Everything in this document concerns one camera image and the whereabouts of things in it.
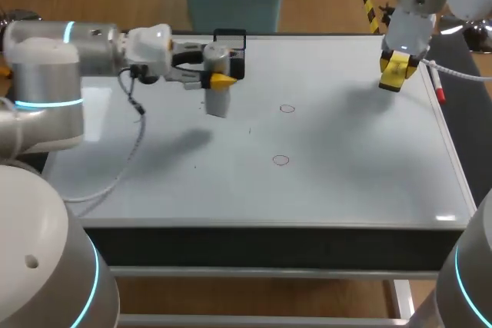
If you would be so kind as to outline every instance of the white table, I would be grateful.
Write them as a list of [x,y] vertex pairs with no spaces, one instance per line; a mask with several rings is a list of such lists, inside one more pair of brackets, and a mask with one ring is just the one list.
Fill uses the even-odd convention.
[[[227,119],[204,114],[203,91],[185,91],[178,83],[138,85],[135,97],[148,112],[141,151],[106,201],[90,211],[83,205],[72,210],[84,214],[85,227],[106,230],[287,227],[461,232],[476,208],[427,70],[420,66],[398,94],[379,89],[380,45],[376,36],[249,37],[246,78],[231,89]],[[135,113],[114,78],[85,78],[83,92],[85,141],[70,151],[50,154],[43,172],[65,196],[90,194],[111,181],[124,165],[138,129]],[[285,108],[292,110],[281,109],[285,104],[295,110],[284,113]],[[278,165],[278,159],[285,161],[279,155],[288,157],[286,165]],[[419,274],[220,266],[113,265],[112,269],[119,275],[147,276],[435,275],[425,270]],[[407,281],[397,281],[394,291],[401,295],[399,314],[406,319],[413,308]],[[121,323],[404,323],[180,319],[127,316]]]

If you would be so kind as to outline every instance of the white cable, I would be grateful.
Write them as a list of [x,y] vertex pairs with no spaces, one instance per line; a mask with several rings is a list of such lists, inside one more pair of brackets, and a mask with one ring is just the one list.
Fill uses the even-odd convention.
[[[128,93],[128,90],[123,85],[120,76],[118,76],[118,83],[120,84],[120,86],[123,89],[123,91],[127,94]],[[97,199],[99,199],[101,197],[104,197],[104,196],[108,195],[109,193],[111,193],[115,189],[115,187],[118,184],[118,182],[126,174],[128,168],[130,167],[131,161],[133,160],[133,158],[137,154],[138,148],[140,147],[140,144],[141,144],[142,140],[144,139],[144,136],[145,136],[145,128],[147,127],[147,118],[146,118],[145,114],[142,114],[140,116],[140,121],[139,122],[140,122],[140,128],[138,130],[138,136],[137,136],[137,139],[135,140],[135,144],[133,145],[133,148],[131,149],[131,152],[130,152],[130,154],[127,157],[125,166],[118,173],[118,175],[115,177],[115,179],[107,187],[105,187],[102,190],[96,192],[95,194],[84,196],[84,197],[73,197],[73,198],[63,197],[62,199],[63,199],[63,201],[66,204],[80,204],[80,203],[86,203],[86,202],[91,201],[91,200],[97,200]]]
[[429,61],[427,59],[422,59],[422,63],[424,63],[427,67],[434,68],[440,72],[447,73],[449,75],[453,75],[459,78],[464,78],[466,80],[480,81],[480,82],[492,81],[492,77],[473,76],[473,75],[467,75],[466,73],[456,72],[453,71],[452,69],[443,67],[442,65],[436,65],[435,63],[432,63],[432,61]]

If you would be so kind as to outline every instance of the blue led ring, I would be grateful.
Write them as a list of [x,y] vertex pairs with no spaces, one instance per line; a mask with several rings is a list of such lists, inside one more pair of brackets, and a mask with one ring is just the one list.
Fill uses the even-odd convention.
[[77,99],[72,101],[60,101],[58,103],[29,103],[27,101],[15,101],[15,105],[20,108],[58,108],[69,107],[70,105],[81,104],[84,99]]
[[467,301],[468,305],[470,305],[470,308],[473,310],[475,315],[478,316],[478,318],[482,321],[483,324],[487,328],[492,328],[492,323],[490,323],[485,316],[482,315],[482,313],[478,310],[478,308],[475,306],[471,298],[468,296],[467,291],[464,289],[463,282],[461,281],[461,276],[460,276],[460,268],[458,267],[458,246],[456,246],[456,253],[454,255],[454,268],[456,269],[456,278],[458,279],[458,284],[460,285],[461,292],[464,296],[464,299]]
[[95,275],[94,275],[94,283],[92,284],[92,290],[91,294],[89,295],[89,298],[87,299],[87,302],[85,303],[84,309],[82,309],[81,313],[78,315],[77,319],[75,322],[70,326],[70,328],[76,328],[82,319],[84,319],[85,314],[87,313],[87,310],[91,306],[91,303],[94,299],[95,295],[95,290],[98,286],[98,280],[99,280],[99,258],[98,258],[98,251],[95,249],[94,244],[92,243],[92,240],[89,238],[89,241],[91,241],[92,249],[94,251],[94,258],[95,258]]

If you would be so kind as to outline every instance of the robot cable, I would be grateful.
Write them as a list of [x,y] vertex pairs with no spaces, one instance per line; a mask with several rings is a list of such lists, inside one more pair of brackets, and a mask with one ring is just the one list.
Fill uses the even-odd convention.
[[127,157],[125,166],[123,167],[123,169],[118,173],[118,175],[115,177],[115,179],[107,187],[105,187],[102,190],[96,192],[95,194],[84,196],[84,197],[73,197],[73,198],[63,197],[63,201],[66,204],[86,203],[88,201],[97,200],[97,199],[100,199],[100,198],[102,198],[104,196],[109,195],[115,189],[115,187],[118,184],[118,182],[124,177],[124,175],[126,174],[128,168],[130,166],[130,163],[132,162],[133,158],[137,154],[138,148],[140,147],[140,145],[141,145],[141,143],[142,143],[142,141],[144,139],[144,136],[145,136],[145,128],[147,127],[147,118],[145,116],[145,109],[142,107],[142,105],[140,103],[138,103],[133,98],[133,87],[135,85],[135,78],[132,77],[132,79],[131,79],[131,87],[130,87],[130,90],[128,90],[125,87],[125,85],[123,84],[123,81],[121,80],[121,74],[123,72],[125,72],[125,71],[130,71],[130,70],[131,70],[130,68],[123,68],[123,69],[120,70],[120,72],[118,73],[118,83],[119,83],[121,89],[123,90],[123,92],[127,95],[128,102],[131,104],[131,106],[140,115],[140,120],[139,120],[140,128],[138,130],[138,136],[137,136],[137,138],[135,140],[135,143],[133,145],[133,148],[131,149],[131,152],[130,152],[130,154]]
[[427,59],[422,59],[421,62],[424,63],[429,68],[434,68],[440,72],[447,73],[448,75],[456,76],[459,78],[464,78],[466,80],[480,81],[480,82],[492,81],[492,77],[481,77],[481,76],[467,75],[466,73],[453,71],[452,69],[443,67],[442,65],[436,65],[435,63],[432,63],[431,61],[429,61]]

